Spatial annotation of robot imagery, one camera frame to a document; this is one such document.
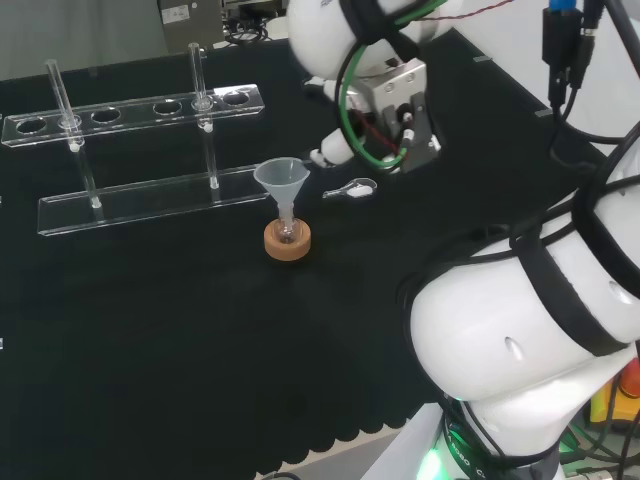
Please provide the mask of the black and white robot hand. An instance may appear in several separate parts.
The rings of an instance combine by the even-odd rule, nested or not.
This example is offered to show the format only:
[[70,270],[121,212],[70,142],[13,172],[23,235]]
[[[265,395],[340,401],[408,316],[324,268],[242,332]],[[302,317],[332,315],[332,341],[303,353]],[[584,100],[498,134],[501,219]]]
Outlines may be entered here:
[[[311,99],[329,105],[336,106],[335,81],[326,80],[317,76],[311,76],[302,83],[303,92]],[[336,128],[328,134],[318,148],[310,151],[309,159],[318,167],[330,169],[344,165],[354,158],[354,153],[349,146],[340,128]]]

